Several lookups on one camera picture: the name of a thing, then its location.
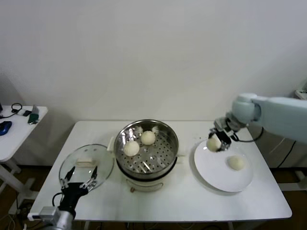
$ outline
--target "white plate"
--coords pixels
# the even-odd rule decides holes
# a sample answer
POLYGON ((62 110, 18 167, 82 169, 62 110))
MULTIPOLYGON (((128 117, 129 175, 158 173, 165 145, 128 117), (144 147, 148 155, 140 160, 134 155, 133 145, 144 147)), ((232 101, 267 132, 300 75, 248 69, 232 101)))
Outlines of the white plate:
POLYGON ((253 169, 248 159, 238 148, 211 152, 203 141, 195 150, 194 161, 200 175, 209 184, 226 192, 239 192, 245 189, 253 179, 253 169), (245 167, 239 171, 230 168, 227 159, 231 156, 242 157, 245 167))

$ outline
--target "white table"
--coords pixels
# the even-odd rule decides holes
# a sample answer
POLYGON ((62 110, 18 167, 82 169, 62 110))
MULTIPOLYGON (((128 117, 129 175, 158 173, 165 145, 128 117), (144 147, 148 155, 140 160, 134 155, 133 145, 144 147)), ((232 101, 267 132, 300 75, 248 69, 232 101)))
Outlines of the white table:
MULTIPOLYGON (((9 116, 11 115, 11 106, 3 105, 3 110, 1 115, 9 116)), ((24 106, 25 110, 32 110, 32 106, 24 106)), ((39 119, 43 117, 48 112, 46 107, 38 106, 39 109, 39 119)), ((13 189, 19 192, 18 201, 19 204, 23 202, 24 199, 34 200, 38 192, 31 191, 30 188, 34 182, 33 178, 28 179, 25 184, 22 184, 19 180, 14 177, 14 173, 19 173, 21 169, 15 164, 14 160, 11 159, 15 152, 19 149, 22 143, 27 139, 30 133, 38 125, 28 124, 29 116, 24 117, 20 115, 14 115, 9 118, 0 119, 0 123, 3 121, 12 121, 12 126, 7 134, 0 136, 0 162, 5 163, 11 168, 11 172, 7 171, 2 165, 0 165, 0 179, 3 183, 0 187, 0 193, 3 191, 5 186, 8 184, 13 189)), ((12 205, 9 210, 9 214, 14 214, 16 212, 16 203, 12 205)))
MULTIPOLYGON (((104 144, 129 121, 80 121, 74 126, 56 159, 28 215, 38 215, 51 206, 53 195, 60 191, 59 169, 64 159, 78 147, 104 144)), ((193 165, 196 146, 204 140, 213 122, 166 121, 179 139, 179 154, 185 155, 175 165, 171 180, 158 191, 130 192, 117 164, 107 179, 90 194, 80 198, 76 220, 89 221, 237 221, 289 218, 292 211, 255 143, 233 143, 242 146, 254 166, 252 183, 242 192, 218 191, 201 179, 193 165)), ((247 129, 238 134, 251 139, 247 129)))

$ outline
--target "glass lid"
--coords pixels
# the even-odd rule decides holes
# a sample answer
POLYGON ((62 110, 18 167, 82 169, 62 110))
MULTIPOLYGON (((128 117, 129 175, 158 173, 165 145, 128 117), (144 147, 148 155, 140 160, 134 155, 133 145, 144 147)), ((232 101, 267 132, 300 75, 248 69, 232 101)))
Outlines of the glass lid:
POLYGON ((96 183, 92 188, 95 189, 107 180, 113 166, 114 159, 106 146, 85 145, 71 153, 62 163, 59 180, 64 180, 68 172, 72 173, 69 183, 84 183, 95 177, 96 183))

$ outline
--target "white wall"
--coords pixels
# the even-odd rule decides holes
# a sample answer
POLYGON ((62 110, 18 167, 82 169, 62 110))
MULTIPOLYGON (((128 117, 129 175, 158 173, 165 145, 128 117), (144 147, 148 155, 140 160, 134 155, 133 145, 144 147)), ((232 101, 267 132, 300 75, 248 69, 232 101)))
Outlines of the white wall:
POLYGON ((213 120, 240 92, 289 95, 307 73, 306 9, 304 0, 2 0, 1 101, 50 110, 18 160, 52 164, 78 120, 213 120))

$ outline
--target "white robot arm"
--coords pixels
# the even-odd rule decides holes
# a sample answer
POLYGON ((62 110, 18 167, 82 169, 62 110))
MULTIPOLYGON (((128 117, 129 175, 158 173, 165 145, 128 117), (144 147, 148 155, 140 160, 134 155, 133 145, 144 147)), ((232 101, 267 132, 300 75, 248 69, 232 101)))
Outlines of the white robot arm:
POLYGON ((307 143, 307 101, 243 93, 233 102, 231 112, 214 121, 215 128, 209 138, 216 134, 221 141, 219 150, 225 150, 231 143, 229 137, 249 123, 270 133, 307 143))

